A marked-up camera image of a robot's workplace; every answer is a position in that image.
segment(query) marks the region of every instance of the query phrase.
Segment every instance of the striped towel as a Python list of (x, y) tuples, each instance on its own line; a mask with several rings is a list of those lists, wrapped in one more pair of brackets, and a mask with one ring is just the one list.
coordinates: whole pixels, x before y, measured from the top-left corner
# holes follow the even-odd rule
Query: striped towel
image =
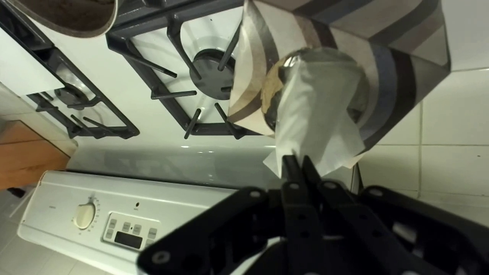
[(246, 0), (235, 51), (229, 119), (260, 134), (263, 83), (303, 47), (332, 47), (365, 71), (368, 88), (348, 106), (365, 148), (385, 135), (451, 68), (440, 0)]

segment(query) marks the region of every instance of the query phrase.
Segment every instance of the black plastic object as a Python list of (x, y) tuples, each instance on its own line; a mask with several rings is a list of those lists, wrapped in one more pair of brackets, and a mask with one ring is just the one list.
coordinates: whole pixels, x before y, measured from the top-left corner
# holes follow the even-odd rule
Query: black plastic object
[(118, 230), (115, 241), (119, 244), (128, 245), (128, 247), (139, 248), (142, 238), (137, 235), (130, 235), (130, 233)]
[(258, 252), (246, 275), (486, 275), (489, 229), (387, 187), (354, 195), (321, 180), (309, 157), (301, 166), (286, 155), (281, 190), (231, 193), (142, 250), (137, 265), (228, 275)]

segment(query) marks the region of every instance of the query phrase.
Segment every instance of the control panel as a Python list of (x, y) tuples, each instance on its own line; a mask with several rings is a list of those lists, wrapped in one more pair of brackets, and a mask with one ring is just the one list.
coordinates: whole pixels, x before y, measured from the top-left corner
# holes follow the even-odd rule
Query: control panel
[(153, 218), (112, 212), (107, 218), (102, 239), (133, 250), (142, 250), (154, 242), (162, 232), (160, 223)]

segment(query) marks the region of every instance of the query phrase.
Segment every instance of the wooden surface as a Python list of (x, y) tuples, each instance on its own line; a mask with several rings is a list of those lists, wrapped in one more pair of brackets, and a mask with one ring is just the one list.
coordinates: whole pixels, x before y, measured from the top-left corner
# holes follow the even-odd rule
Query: wooden surface
[(67, 160), (23, 122), (0, 125), (0, 189), (35, 184), (46, 169), (64, 169)]

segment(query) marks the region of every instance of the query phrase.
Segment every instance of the white tile wall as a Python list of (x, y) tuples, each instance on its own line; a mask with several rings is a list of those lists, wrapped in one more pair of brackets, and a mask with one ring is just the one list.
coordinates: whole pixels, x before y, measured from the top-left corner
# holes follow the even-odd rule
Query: white tile wall
[(489, 145), (487, 83), (489, 68), (457, 71), (428, 94), (423, 143)]
[(452, 68), (489, 67), (487, 0), (442, 0)]
[(23, 200), (0, 192), (0, 275), (107, 275), (73, 258), (17, 236)]
[(454, 71), (367, 152), (364, 181), (489, 224), (487, 105), (489, 68)]
[(380, 184), (411, 197), (419, 192), (419, 148), (380, 145), (361, 161), (365, 184)]

